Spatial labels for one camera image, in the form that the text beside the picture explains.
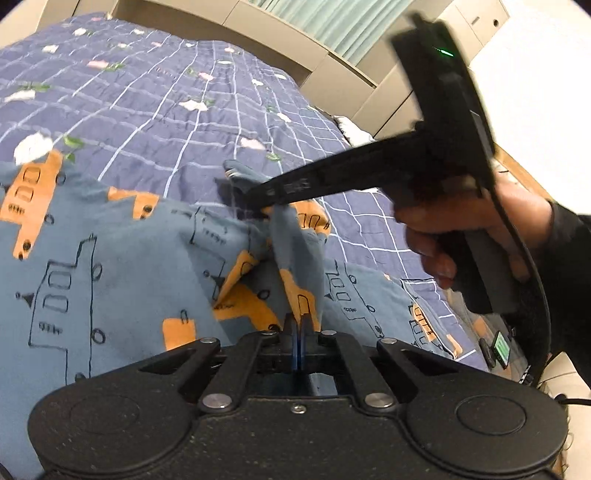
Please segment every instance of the small screen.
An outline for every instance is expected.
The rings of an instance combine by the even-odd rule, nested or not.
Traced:
[[[492,342],[492,349],[495,351],[503,368],[507,368],[509,366],[511,347],[509,347],[509,344],[501,332],[496,333],[495,340]]]

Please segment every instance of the green curtain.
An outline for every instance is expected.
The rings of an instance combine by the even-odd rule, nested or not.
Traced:
[[[357,64],[413,0],[251,0]]]

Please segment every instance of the green display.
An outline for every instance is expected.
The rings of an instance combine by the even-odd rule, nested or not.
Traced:
[[[450,56],[450,57],[453,57],[453,53],[449,53],[447,50],[443,50],[442,48],[437,48],[437,47],[435,47],[435,50],[437,50],[437,51],[439,51],[439,52],[443,53],[444,55],[448,55],[448,56]]]
[[[495,351],[503,368],[507,368],[509,365],[509,354],[511,353],[511,347],[501,332],[496,333],[495,339],[492,342],[492,348]]]

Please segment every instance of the blue plaid bedspread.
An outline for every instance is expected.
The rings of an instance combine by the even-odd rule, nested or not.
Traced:
[[[240,47],[193,41],[102,14],[56,24],[0,50],[0,160],[55,146],[86,174],[247,215],[224,179],[234,158],[268,176],[348,148],[293,79]],[[377,190],[320,199],[328,257],[409,279],[465,352],[485,368]]]

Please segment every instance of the human hand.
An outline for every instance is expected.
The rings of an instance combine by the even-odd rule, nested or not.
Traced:
[[[541,248],[552,228],[550,203],[499,174],[496,175],[496,192],[527,247],[534,252]],[[457,268],[434,234],[455,230],[486,230],[506,250],[515,278],[525,281],[529,277],[527,266],[488,194],[478,198],[473,190],[463,191],[416,207],[395,208],[394,218],[407,224],[408,247],[421,255],[425,272],[432,275],[441,288],[452,286]]]

